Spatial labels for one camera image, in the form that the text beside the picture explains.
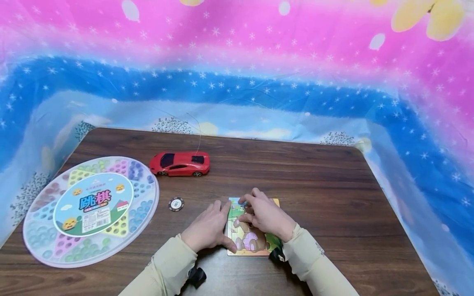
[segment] fabric backdrop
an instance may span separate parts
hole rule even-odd
[[[0,242],[98,126],[350,145],[474,291],[472,0],[0,0]]]

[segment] wooden table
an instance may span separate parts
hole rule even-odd
[[[159,151],[192,151],[198,143],[196,135],[99,128],[85,137],[60,172],[109,155],[147,164]],[[355,148],[202,137],[200,150],[210,154],[209,175],[160,177],[160,202],[151,224],[105,261],[79,269],[43,265],[26,249],[21,224],[0,250],[0,295],[117,295],[210,202],[253,187],[280,199],[361,296],[438,295]],[[167,203],[176,196],[185,200],[185,207],[174,213]],[[207,281],[198,290],[186,287],[183,295],[310,295],[289,266],[267,258],[228,257],[224,249],[214,249],[200,253],[197,264]]]

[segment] round plastic board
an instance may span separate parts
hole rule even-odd
[[[141,162],[121,156],[90,160],[40,192],[27,212],[23,238],[46,265],[91,265],[130,244],[150,223],[158,199],[158,181]]]

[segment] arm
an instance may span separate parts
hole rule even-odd
[[[313,236],[298,224],[293,237],[283,244],[283,253],[294,274],[308,283],[318,296],[358,296],[354,287],[326,257]]]
[[[119,296],[174,296],[180,293],[198,255],[180,235],[170,238]]]

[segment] remote control car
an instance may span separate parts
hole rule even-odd
[[[162,152],[151,159],[149,167],[155,175],[200,177],[209,172],[209,154],[205,152]]]

